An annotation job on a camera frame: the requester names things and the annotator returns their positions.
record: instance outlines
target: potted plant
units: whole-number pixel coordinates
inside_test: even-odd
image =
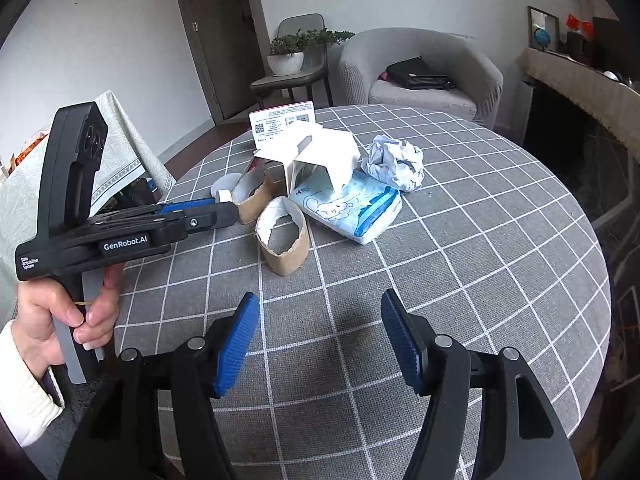
[[[287,36],[279,36],[271,41],[271,55],[267,56],[267,63],[273,75],[293,75],[300,72],[305,59],[305,49],[310,46],[328,46],[347,41],[353,32],[334,30],[308,30]]]

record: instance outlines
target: white sleeve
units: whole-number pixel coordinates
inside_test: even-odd
[[[11,334],[13,321],[0,332],[0,415],[22,447],[38,440],[65,407],[51,368],[46,373],[62,406],[47,394],[24,363]]]

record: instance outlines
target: gray chair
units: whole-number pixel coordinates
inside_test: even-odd
[[[278,37],[288,34],[296,34],[299,30],[306,32],[308,30],[322,30],[324,28],[324,18],[321,14],[305,14],[304,16],[294,16],[283,20],[278,26]],[[314,94],[311,85],[316,81],[324,80],[324,88],[326,96],[329,100],[329,106],[334,105],[334,99],[331,95],[331,87],[329,86],[329,68],[326,62],[326,46],[313,46],[305,50],[305,60],[302,64],[302,70],[293,75],[274,76],[268,75],[258,81],[251,83],[251,90],[258,96],[260,108],[264,108],[262,97],[269,94],[273,90],[289,90],[289,98],[291,102],[295,102],[293,97],[293,88],[306,87],[306,98],[309,101],[314,100]]]
[[[421,56],[456,89],[407,90],[378,79],[392,63]],[[375,28],[356,34],[342,51],[340,77],[348,104],[391,104],[447,112],[493,128],[502,74],[462,38],[421,28]]]

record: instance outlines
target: round table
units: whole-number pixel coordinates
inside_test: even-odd
[[[422,188],[403,195],[391,227],[359,246],[311,221],[312,250],[284,278],[261,261],[252,224],[131,262],[117,348],[171,351],[251,290],[260,326],[236,386],[213,404],[239,478],[401,479],[428,400],[404,384],[380,321],[380,296],[393,287],[407,309],[469,349],[520,350],[571,433],[610,327],[606,266],[574,197],[512,142],[448,114],[367,105],[316,119],[352,132],[362,151],[383,132],[422,148]],[[207,196],[254,149],[250,133],[233,140],[169,199]],[[159,399],[164,449],[176,460],[170,399]],[[472,390],[457,478],[472,473],[480,400]]]

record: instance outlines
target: hand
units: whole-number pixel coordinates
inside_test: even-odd
[[[76,327],[74,339],[87,350],[108,343],[120,313],[118,281],[123,267],[117,264],[104,269],[102,288],[87,309],[86,321],[55,280],[41,278],[18,284],[18,314],[11,331],[20,357],[36,379],[41,379],[49,366],[65,362],[52,316]]]

